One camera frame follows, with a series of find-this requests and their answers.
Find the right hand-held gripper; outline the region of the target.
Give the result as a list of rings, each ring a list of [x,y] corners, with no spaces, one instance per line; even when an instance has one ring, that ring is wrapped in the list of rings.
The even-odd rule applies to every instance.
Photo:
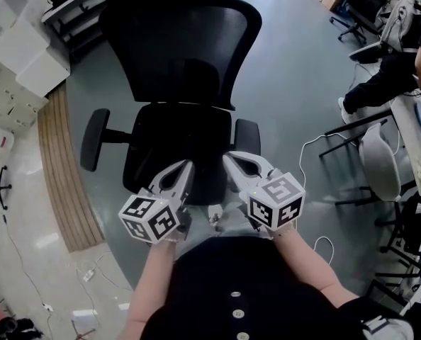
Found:
[[[224,154],[223,165],[238,191],[243,190],[240,198],[256,226],[279,231],[301,216],[305,189],[290,172],[265,178],[276,169],[264,157],[242,151]]]

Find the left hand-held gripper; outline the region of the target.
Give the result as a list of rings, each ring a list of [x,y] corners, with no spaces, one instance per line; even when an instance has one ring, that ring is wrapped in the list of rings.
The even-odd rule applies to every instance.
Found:
[[[148,188],[129,197],[118,216],[133,239],[147,244],[186,240],[191,214],[184,202],[194,172],[192,161],[178,161],[159,172]]]

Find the black mesh office chair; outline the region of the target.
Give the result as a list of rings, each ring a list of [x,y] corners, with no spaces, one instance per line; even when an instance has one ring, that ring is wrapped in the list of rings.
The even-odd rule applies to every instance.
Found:
[[[99,24],[142,108],[129,133],[108,128],[108,109],[95,110],[81,167],[96,170],[103,144],[125,144],[123,185],[137,193],[161,170],[189,160],[186,203],[221,203],[222,156],[231,132],[244,126],[232,122],[232,89],[262,26],[258,10],[242,0],[106,0]]]

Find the person's right forearm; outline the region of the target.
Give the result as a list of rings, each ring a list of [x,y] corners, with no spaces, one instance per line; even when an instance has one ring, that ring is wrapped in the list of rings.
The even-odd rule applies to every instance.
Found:
[[[340,283],[332,267],[306,243],[293,225],[268,233],[295,276],[319,290],[335,307],[358,298]]]

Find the person's left forearm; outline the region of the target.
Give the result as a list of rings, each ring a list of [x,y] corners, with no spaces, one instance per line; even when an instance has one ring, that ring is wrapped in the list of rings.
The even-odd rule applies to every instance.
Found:
[[[131,297],[128,317],[119,340],[140,340],[150,317],[167,299],[176,243],[162,241],[150,247],[140,280]]]

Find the black swivel chair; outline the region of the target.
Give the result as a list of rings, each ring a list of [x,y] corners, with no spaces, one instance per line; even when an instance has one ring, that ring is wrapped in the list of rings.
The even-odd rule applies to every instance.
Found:
[[[367,39],[363,31],[379,36],[381,24],[377,22],[378,15],[386,4],[387,0],[346,0],[343,7],[352,22],[346,23],[335,17],[329,19],[329,22],[338,22],[347,28],[337,39],[342,42],[344,36],[353,35],[361,47],[365,46]]]

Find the person's black buttoned top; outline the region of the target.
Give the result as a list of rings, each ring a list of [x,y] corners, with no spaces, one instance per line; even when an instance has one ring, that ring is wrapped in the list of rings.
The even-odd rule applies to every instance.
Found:
[[[412,327],[365,297],[336,307],[268,239],[215,237],[176,260],[140,340],[403,340]]]

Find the wooden slatted floor strip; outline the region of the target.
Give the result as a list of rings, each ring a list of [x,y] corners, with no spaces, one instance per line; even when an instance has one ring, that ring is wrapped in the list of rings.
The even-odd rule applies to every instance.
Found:
[[[51,91],[38,114],[40,155],[48,195],[68,252],[105,242],[85,194],[69,131],[66,84]]]

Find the white table black legs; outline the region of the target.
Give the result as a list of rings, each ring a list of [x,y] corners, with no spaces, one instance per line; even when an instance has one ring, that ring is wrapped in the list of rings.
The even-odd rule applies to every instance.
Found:
[[[415,115],[415,102],[421,102],[421,96],[400,95],[385,105],[385,109],[377,109],[373,114],[366,115],[349,124],[333,128],[326,136],[352,130],[362,125],[368,125],[380,119],[392,117],[405,145],[409,156],[417,191],[421,195],[421,181],[417,177],[417,161],[421,158],[421,127]]]

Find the white cube box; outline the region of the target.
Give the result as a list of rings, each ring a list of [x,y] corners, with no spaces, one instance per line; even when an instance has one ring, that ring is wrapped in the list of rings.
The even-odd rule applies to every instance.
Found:
[[[0,63],[20,74],[50,46],[50,37],[29,21],[19,18],[0,36]]]
[[[69,75],[69,60],[46,49],[16,75],[16,82],[33,94],[45,97]]]

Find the white paper sheet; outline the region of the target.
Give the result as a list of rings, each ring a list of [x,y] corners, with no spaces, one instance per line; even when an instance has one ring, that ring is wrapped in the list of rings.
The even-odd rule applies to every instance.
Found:
[[[75,340],[86,340],[100,327],[97,311],[93,309],[73,310],[71,322],[76,334]]]

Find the stack of white cartons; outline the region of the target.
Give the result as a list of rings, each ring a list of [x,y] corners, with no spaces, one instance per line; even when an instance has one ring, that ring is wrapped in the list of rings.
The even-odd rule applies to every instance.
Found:
[[[24,133],[47,102],[16,82],[15,74],[0,63],[0,128],[15,135]]]

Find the white metal rack table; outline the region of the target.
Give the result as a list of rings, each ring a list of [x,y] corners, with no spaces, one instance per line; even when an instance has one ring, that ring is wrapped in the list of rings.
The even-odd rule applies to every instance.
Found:
[[[41,22],[62,42],[69,54],[84,49],[102,36],[99,16],[106,0],[67,0],[43,14]]]

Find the black floor bag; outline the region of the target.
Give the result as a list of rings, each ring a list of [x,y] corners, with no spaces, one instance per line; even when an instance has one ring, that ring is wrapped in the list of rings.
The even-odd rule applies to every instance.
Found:
[[[0,320],[0,340],[37,340],[43,337],[29,318],[5,317]]]

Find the black frame chair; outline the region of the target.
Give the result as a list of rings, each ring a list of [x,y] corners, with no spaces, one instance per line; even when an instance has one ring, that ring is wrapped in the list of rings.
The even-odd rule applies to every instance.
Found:
[[[388,243],[380,248],[392,261],[389,269],[375,272],[368,294],[383,293],[405,315],[413,305],[421,305],[421,196],[410,196],[395,206],[395,219],[375,221],[377,227],[393,228]]]

